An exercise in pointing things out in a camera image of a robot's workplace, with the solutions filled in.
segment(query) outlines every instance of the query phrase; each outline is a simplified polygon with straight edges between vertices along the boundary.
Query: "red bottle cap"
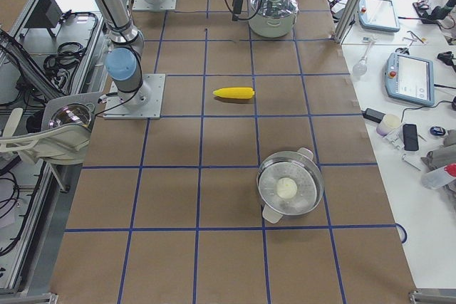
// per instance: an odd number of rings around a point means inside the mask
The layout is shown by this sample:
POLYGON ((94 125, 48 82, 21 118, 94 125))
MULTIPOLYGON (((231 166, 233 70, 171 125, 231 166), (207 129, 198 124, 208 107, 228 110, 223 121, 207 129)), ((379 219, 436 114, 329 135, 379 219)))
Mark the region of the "red bottle cap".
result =
POLYGON ((444 170, 448 172, 451 176, 456 177, 456 163, 447 165, 444 170))

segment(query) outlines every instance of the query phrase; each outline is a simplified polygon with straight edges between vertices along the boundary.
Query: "pot with lid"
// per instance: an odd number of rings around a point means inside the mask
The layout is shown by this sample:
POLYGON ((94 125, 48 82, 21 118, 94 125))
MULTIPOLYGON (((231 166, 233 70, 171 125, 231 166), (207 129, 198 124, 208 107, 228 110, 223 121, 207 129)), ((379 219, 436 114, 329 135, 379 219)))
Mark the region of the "pot with lid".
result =
POLYGON ((323 196, 323 176, 312 162, 312 151, 282 151, 260 165, 256 184, 263 217, 276 224, 283 216, 300 216, 314 210, 323 196))
POLYGON ((290 32, 298 16, 297 0, 250 0, 252 11, 258 14, 249 20, 252 30, 263 37, 276 38, 290 32))

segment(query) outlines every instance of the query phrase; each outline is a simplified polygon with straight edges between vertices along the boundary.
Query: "black connector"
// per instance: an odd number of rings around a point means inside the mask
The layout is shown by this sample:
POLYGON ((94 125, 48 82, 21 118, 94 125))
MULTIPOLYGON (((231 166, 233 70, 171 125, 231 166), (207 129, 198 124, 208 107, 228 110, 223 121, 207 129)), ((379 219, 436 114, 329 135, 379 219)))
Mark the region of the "black connector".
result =
POLYGON ((363 110, 362 113, 365 119, 374 121, 378 124, 380 124, 380 121, 382 121, 383 117, 385 116, 385 113, 378 112, 372 108, 366 108, 366 110, 363 110))

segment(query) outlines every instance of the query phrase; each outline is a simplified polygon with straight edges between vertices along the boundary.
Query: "pot handle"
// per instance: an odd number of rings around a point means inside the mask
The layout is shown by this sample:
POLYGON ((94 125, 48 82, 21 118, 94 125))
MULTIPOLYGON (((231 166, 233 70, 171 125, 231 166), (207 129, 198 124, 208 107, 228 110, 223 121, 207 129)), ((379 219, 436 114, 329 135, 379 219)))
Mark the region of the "pot handle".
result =
POLYGON ((309 158, 310 160, 314 160, 314 153, 311 150, 306 149, 305 147, 300 148, 298 150, 298 153, 309 158))
POLYGON ((276 224, 279 222, 279 220, 282 218, 282 214, 278 213, 277 211, 273 210, 270 206, 267 204, 264 205, 263 208, 263 218, 271 222, 272 224, 276 224))
POLYGON ((277 23, 274 23, 272 21, 267 21, 266 24, 268 24, 269 26, 272 26, 273 28, 276 28, 277 26, 280 26, 281 22, 277 22, 277 23))

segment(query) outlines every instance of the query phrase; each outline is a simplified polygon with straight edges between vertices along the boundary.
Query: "blue joint cap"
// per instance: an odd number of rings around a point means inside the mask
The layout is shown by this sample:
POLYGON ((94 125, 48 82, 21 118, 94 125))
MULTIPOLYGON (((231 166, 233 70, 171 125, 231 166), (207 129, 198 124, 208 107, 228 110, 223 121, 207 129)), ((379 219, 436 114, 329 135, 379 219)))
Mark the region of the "blue joint cap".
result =
POLYGON ((116 48, 106 56, 106 68, 116 81, 125 81, 136 71, 136 57, 126 48, 116 48))

